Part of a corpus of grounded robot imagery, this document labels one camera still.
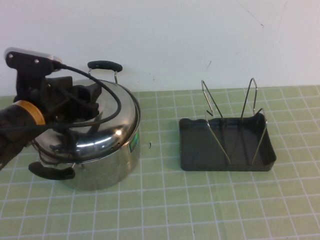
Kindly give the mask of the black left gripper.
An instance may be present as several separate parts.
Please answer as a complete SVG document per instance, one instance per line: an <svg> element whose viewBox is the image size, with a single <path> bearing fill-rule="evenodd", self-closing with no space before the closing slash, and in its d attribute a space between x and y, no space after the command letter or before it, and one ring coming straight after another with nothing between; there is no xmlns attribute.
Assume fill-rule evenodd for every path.
<svg viewBox="0 0 320 240"><path fill-rule="evenodd" d="M80 100L70 99L72 88ZM72 112L99 114L97 102L85 101L96 101L101 93L102 87L97 83L73 87L71 76L47 78L18 72L14 103L26 110L35 121L70 121Z"/></svg>

